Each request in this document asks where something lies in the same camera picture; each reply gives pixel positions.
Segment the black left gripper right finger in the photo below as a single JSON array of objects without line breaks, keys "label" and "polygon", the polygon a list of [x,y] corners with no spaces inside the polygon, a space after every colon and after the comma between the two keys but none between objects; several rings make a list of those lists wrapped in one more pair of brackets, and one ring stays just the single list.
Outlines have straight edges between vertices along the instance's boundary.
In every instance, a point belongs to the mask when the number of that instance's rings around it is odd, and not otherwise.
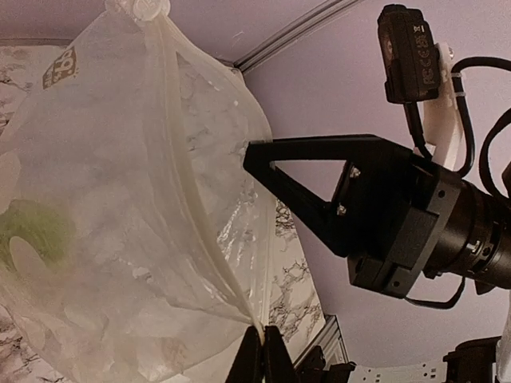
[{"label": "black left gripper right finger", "polygon": [[266,326],[263,344],[264,381],[268,383],[299,383],[287,347],[277,326]]}]

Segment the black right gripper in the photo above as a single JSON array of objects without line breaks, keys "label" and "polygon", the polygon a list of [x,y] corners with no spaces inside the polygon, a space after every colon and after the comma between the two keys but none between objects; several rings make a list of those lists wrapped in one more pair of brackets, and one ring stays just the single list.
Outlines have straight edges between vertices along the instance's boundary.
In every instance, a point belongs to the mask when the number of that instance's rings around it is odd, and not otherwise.
[{"label": "black right gripper", "polygon": [[351,285],[403,298],[427,264],[462,178],[371,134],[252,141],[244,169],[348,265]]}]

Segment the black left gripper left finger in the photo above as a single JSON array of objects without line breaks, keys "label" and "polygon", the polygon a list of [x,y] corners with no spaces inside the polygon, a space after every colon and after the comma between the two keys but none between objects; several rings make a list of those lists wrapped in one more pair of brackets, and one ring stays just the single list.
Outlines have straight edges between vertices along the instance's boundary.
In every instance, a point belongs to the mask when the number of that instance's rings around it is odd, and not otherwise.
[{"label": "black left gripper left finger", "polygon": [[226,383],[261,383],[263,381],[263,344],[259,332],[249,326],[229,370]]}]

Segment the clear zip top bag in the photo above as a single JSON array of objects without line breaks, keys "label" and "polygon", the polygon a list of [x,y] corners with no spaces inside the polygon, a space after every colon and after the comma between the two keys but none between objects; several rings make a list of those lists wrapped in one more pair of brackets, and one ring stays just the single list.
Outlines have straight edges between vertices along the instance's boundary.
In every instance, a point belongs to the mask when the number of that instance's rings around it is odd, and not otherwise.
[{"label": "clear zip top bag", "polygon": [[1,48],[1,154],[54,175],[77,224],[68,264],[1,306],[74,382],[221,382],[249,326],[296,359],[324,323],[289,210],[243,167],[267,118],[169,11],[107,1],[64,48]]}]

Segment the pale green cabbage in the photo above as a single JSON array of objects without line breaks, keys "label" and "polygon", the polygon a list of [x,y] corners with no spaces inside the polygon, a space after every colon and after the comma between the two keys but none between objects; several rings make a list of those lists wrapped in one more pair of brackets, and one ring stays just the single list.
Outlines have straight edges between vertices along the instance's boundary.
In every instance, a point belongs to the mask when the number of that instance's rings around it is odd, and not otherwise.
[{"label": "pale green cabbage", "polygon": [[47,279],[69,262],[77,224],[59,180],[17,150],[1,154],[1,283]]}]

